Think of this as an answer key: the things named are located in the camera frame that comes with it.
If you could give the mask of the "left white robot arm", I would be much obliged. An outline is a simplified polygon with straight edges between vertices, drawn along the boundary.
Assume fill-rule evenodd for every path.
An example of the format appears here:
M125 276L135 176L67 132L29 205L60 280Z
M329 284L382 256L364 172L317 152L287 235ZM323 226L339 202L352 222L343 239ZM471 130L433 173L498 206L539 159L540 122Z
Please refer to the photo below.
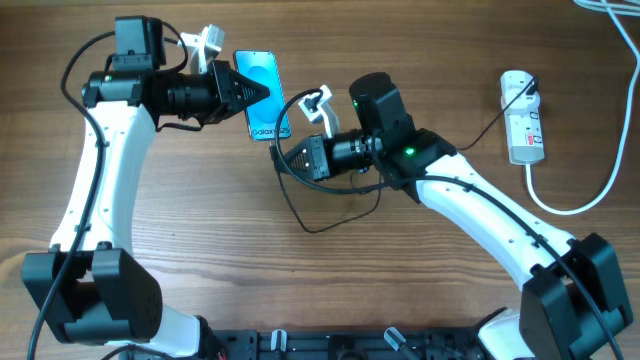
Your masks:
M44 252L26 255L22 281L41 331L62 343L108 345L124 359L224 359L207 321L166 305L158 281L134 258L132 218L141 170L155 135L199 131L267 98L267 87L219 59L214 25L180 33L146 16L119 17L116 49L90 75L75 108L84 145L65 215Z

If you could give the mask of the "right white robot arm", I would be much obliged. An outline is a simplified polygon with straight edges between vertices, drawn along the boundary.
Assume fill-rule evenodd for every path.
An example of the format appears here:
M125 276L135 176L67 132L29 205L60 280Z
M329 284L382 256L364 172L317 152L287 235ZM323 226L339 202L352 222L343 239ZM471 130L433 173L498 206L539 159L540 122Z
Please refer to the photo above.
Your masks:
M577 239L511 200L480 176L457 149L419 129L398 88L383 72L349 89L360 125L339 132L329 113L327 88L294 98L312 121L327 124L288 152L270 147L278 173L315 190L350 170L375 168L383 187L404 191L455 223L511 276L518 309L491 315L475 333L493 359L587 359L633 320L613 247L601 236Z

